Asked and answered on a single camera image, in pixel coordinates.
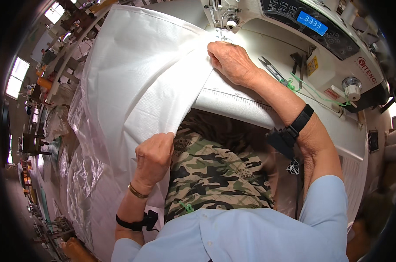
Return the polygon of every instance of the sewing machine knob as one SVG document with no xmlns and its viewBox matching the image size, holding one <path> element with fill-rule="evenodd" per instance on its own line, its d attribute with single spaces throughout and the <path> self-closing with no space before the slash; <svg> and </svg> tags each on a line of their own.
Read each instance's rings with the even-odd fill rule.
<svg viewBox="0 0 396 262">
<path fill-rule="evenodd" d="M 342 87 L 350 101 L 358 101 L 361 98 L 361 81 L 355 77 L 348 77 L 342 81 Z"/>
<path fill-rule="evenodd" d="M 227 27 L 228 30 L 232 31 L 232 30 L 234 30 L 236 28 L 236 26 L 237 26 L 236 21 L 234 21 L 234 20 L 227 21 L 226 27 Z"/>
</svg>

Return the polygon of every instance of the black wrist strap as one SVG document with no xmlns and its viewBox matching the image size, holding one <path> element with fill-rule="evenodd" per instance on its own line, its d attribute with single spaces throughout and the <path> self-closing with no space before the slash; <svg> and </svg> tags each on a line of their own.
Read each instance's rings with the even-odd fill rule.
<svg viewBox="0 0 396 262">
<path fill-rule="evenodd" d="M 125 221 L 122 221 L 117 214 L 117 223 L 124 227 L 124 228 L 129 228 L 132 231 L 142 231 L 143 230 L 143 226 L 147 227 L 147 231 L 151 231 L 153 230 L 154 225 L 156 224 L 157 220 L 159 218 L 159 214 L 157 214 L 156 212 L 149 210 L 148 214 L 144 213 L 144 218 L 142 221 L 139 222 L 132 222 L 132 223 L 128 223 Z"/>
<path fill-rule="evenodd" d="M 279 129 L 279 131 L 276 128 L 273 128 L 268 134 L 266 134 L 266 142 L 289 160 L 295 161 L 293 150 L 294 144 L 300 135 L 300 131 L 310 120 L 313 112 L 313 108 L 306 104 L 303 111 L 301 111 L 300 115 L 298 115 L 291 125 L 284 129 Z"/>
</svg>

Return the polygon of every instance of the worker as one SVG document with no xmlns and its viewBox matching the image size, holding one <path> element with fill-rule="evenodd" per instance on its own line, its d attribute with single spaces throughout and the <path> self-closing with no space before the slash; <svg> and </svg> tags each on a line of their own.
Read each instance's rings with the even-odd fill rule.
<svg viewBox="0 0 396 262">
<path fill-rule="evenodd" d="M 216 41 L 208 44 L 208 54 L 216 70 L 257 92 L 285 126 L 306 111 L 306 103 L 256 67 L 244 48 Z M 340 160 L 316 113 L 296 139 L 304 157 L 299 220 L 270 208 L 266 190 L 247 180 L 254 173 L 232 167 L 247 159 L 234 158 L 226 146 L 196 150 L 196 140 L 188 139 L 191 132 L 180 129 L 176 138 L 173 133 L 155 134 L 136 148 L 137 169 L 117 210 L 113 262 L 348 260 L 348 203 Z M 176 147 L 181 150 L 174 154 Z M 188 154 L 189 162 L 177 159 L 179 153 Z M 147 197 L 172 161 L 167 222 L 156 239 L 144 245 L 143 233 L 132 225 L 143 221 Z"/>
</svg>

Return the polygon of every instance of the digital display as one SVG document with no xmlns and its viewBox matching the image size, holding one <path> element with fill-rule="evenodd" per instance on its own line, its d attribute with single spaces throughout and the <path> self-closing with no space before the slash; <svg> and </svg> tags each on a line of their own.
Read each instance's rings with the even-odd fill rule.
<svg viewBox="0 0 396 262">
<path fill-rule="evenodd" d="M 300 22 L 303 25 L 309 27 L 321 36 L 323 36 L 327 31 L 327 26 L 320 23 L 316 18 L 313 18 L 312 16 L 306 14 L 303 11 L 300 12 L 299 17 L 297 18 L 297 22 Z"/>
</svg>

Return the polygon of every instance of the window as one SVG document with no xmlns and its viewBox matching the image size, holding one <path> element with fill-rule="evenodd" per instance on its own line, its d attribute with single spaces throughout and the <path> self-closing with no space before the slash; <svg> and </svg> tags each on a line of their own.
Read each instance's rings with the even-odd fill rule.
<svg viewBox="0 0 396 262">
<path fill-rule="evenodd" d="M 22 82 L 25 79 L 26 72 L 29 69 L 29 63 L 23 61 L 20 57 L 16 59 L 16 62 L 13 66 L 12 74 L 9 78 L 9 82 L 7 83 L 7 95 L 17 99 L 19 95 L 20 88 L 22 86 Z"/>
<path fill-rule="evenodd" d="M 59 5 L 59 3 L 54 3 L 48 11 L 45 13 L 45 16 L 53 23 L 57 23 L 61 16 L 64 14 L 64 8 Z"/>
<path fill-rule="evenodd" d="M 9 150 L 9 158 L 7 159 L 7 163 L 13 164 L 13 158 L 12 158 L 12 138 L 13 136 L 10 135 L 10 150 Z"/>
</svg>

